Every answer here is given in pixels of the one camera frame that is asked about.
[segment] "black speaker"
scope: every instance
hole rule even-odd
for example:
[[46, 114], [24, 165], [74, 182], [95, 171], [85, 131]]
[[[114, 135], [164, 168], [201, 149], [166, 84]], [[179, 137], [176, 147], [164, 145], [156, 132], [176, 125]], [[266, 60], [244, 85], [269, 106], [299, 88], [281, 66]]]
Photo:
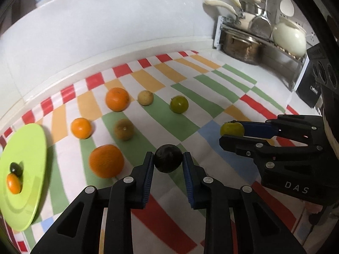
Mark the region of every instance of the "black speaker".
[[297, 95], [311, 108], [314, 108], [321, 94], [320, 85], [316, 82], [313, 76], [313, 73], [320, 72], [318, 71], [318, 68], [321, 67], [317, 67], [310, 60], [304, 76], [300, 81], [299, 87], [296, 90]]

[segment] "blue stripe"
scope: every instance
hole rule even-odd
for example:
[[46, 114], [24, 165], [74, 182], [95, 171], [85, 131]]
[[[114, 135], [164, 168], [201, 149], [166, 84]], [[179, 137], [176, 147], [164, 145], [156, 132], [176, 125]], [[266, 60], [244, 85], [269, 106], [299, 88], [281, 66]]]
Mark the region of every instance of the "blue stripe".
[[198, 133], [208, 142], [211, 148], [220, 155], [225, 163], [228, 163], [240, 177], [248, 184], [253, 184], [259, 175], [257, 166], [253, 159], [243, 156], [238, 156], [235, 153], [224, 151], [219, 146], [220, 126], [213, 120], [198, 130]]
[[54, 220], [52, 217], [45, 219], [41, 222], [42, 230], [46, 233], [46, 231], [50, 228], [53, 224]]

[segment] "green stripe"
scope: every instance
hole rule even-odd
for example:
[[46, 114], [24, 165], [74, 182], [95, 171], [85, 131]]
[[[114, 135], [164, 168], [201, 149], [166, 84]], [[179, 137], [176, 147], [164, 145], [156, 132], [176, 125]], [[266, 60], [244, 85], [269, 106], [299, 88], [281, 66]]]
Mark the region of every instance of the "green stripe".
[[138, 166], [143, 163], [147, 151], [155, 152], [156, 149], [136, 127], [134, 127], [134, 136], [130, 140], [122, 141], [116, 138], [113, 132], [114, 124], [119, 119], [126, 118], [127, 117], [123, 112], [111, 112], [102, 116], [102, 121], [118, 148], [126, 156], [127, 160], [133, 166]]
[[213, 73], [215, 73], [216, 75], [219, 75], [221, 78], [224, 78], [225, 80], [227, 80], [228, 82], [231, 82], [234, 86], [236, 86], [237, 88], [241, 89], [243, 92], [247, 93], [250, 88], [247, 87], [246, 85], [236, 81], [235, 79], [233, 79], [232, 77], [227, 76], [226, 74], [223, 74], [222, 72], [218, 71], [218, 70], [214, 70], [212, 71]]
[[170, 106], [157, 95], [154, 95], [154, 101], [151, 105], [142, 107], [162, 127], [180, 141], [184, 141], [199, 129], [197, 125], [183, 114], [172, 112]]
[[55, 145], [47, 149], [45, 182], [49, 183], [53, 214], [62, 213], [69, 205], [69, 201], [62, 184]]
[[207, 87], [211, 88], [213, 91], [226, 97], [229, 101], [231, 101], [231, 103], [235, 103], [237, 100], [239, 100], [239, 97], [234, 92], [231, 92], [226, 87], [220, 85], [218, 82], [214, 81], [204, 74], [198, 75], [194, 78]]
[[93, 185], [97, 189], [105, 188], [112, 186], [114, 184], [113, 179], [111, 178], [100, 178], [96, 176], [92, 170], [89, 168], [89, 155], [96, 148], [93, 139], [90, 137], [88, 139], [80, 140], [80, 149], [82, 155], [82, 162], [84, 165], [84, 172], [86, 177], [87, 185]]
[[254, 86], [252, 88], [252, 91], [255, 92], [258, 96], [260, 96], [261, 98], [265, 99], [266, 101], [268, 101], [269, 103], [271, 103], [274, 107], [276, 107], [278, 110], [280, 110], [281, 112], [285, 113], [285, 109], [279, 105], [276, 101], [274, 101], [271, 97], [269, 97], [267, 94], [265, 94], [262, 90], [260, 90], [259, 88], [257, 88], [256, 86]]
[[24, 235], [26, 237], [26, 241], [28, 243], [29, 248], [32, 250], [33, 247], [35, 246], [36, 242], [33, 236], [33, 231], [32, 231], [32, 227], [28, 227], [26, 230], [24, 230]]
[[218, 116], [219, 114], [221, 114], [224, 111], [224, 109], [221, 108], [219, 105], [203, 98], [202, 96], [200, 96], [197, 93], [193, 92], [192, 90], [182, 86], [179, 83], [172, 85], [172, 88], [174, 88], [177, 91], [186, 95], [193, 102], [195, 102], [201, 108], [203, 108], [206, 112], [208, 112], [213, 118], [215, 118], [216, 116]]
[[257, 83], [257, 81], [254, 80], [252, 77], [249, 77], [248, 75], [242, 73], [241, 71], [238, 71], [237, 69], [231, 67], [230, 65], [225, 64], [225, 65], [223, 65], [223, 68], [229, 70], [230, 72], [232, 72], [232, 73], [234, 73], [238, 76], [240, 76], [241, 78], [244, 78], [245, 80], [247, 80], [248, 82], [250, 82], [252, 84]]
[[[184, 146], [182, 144], [177, 145], [179, 149], [184, 153], [187, 152]], [[194, 157], [192, 157], [194, 165], [199, 165], [198, 162], [195, 160]], [[184, 179], [184, 173], [182, 172], [182, 167], [178, 167], [175, 171], [172, 173], [169, 173], [169, 176], [172, 178], [172, 180], [175, 182], [175, 184], [180, 188], [180, 190], [185, 194], [187, 197], [187, 190], [186, 190], [186, 184]], [[206, 217], [206, 209], [199, 209], [199, 212]]]

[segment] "white wall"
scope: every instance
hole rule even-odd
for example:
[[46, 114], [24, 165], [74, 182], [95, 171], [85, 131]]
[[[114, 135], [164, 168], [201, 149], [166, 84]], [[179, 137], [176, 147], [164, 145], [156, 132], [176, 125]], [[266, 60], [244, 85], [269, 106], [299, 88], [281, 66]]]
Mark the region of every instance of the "white wall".
[[133, 44], [211, 39], [219, 12], [203, 0], [54, 0], [0, 38], [0, 119], [72, 74], [70, 66]]

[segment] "olive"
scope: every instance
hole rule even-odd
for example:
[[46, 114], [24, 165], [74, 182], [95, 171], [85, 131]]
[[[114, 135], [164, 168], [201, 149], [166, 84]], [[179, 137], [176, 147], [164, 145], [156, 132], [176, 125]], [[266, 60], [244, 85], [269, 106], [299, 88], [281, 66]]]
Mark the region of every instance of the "olive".
[[12, 162], [10, 165], [10, 171], [11, 173], [15, 174], [17, 177], [22, 176], [22, 168], [20, 167], [19, 164]]
[[162, 173], [170, 173], [177, 169], [182, 162], [181, 150], [172, 144], [160, 146], [154, 153], [154, 166]]

